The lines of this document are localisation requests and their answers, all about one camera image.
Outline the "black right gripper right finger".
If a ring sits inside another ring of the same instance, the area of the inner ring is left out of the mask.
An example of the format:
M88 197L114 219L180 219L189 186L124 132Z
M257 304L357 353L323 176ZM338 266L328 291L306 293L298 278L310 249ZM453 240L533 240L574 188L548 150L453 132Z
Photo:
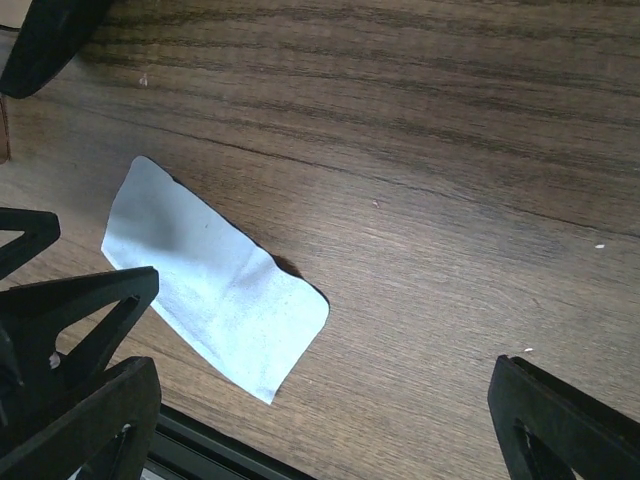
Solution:
M525 359L497 358L487 401L512 479L639 477L639 423Z

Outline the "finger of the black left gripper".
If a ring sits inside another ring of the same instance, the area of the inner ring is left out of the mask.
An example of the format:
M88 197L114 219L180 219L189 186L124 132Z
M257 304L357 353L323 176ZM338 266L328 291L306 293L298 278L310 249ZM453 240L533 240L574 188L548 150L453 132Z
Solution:
M1 277L49 248L60 238L60 223L53 212L2 208L1 230L18 232L19 236L1 246Z
M139 267L2 292L1 398L40 400L103 371L158 291L158 272ZM52 366L62 331L105 307L107 315Z

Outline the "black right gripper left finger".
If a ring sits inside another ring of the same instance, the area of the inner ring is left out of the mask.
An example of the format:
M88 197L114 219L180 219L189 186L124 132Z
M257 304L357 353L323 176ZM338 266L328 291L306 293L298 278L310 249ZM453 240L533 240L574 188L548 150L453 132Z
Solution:
M126 359L2 427L1 477L139 479L160 404L154 361Z

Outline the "tan glasses case black trim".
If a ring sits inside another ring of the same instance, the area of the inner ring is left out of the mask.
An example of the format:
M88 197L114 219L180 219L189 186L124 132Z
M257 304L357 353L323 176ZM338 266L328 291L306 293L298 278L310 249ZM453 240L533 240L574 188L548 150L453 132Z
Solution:
M33 1L1 75L1 93L27 98L80 51L105 18L110 0Z

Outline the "brown sunglasses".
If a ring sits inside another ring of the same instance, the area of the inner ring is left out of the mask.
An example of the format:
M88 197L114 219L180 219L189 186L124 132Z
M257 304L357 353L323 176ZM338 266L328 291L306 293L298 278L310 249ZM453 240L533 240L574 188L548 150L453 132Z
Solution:
M0 97L0 163L3 164L11 158L9 123L7 105L4 96Z

